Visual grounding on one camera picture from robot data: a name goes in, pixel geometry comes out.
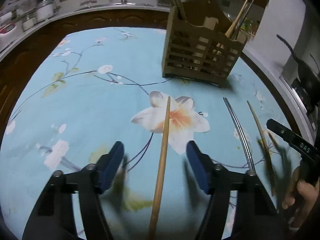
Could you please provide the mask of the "person's right hand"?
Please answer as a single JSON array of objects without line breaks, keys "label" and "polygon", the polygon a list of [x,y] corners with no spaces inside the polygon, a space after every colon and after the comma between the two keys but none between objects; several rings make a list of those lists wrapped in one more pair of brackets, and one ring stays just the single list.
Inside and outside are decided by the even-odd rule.
[{"label": "person's right hand", "polygon": [[295,214],[290,227],[298,229],[302,226],[311,212],[316,200],[319,196],[319,180],[315,186],[307,183],[300,177],[300,167],[297,167],[293,174],[285,198],[281,204],[284,210],[295,205],[297,198],[302,197],[295,209]]}]

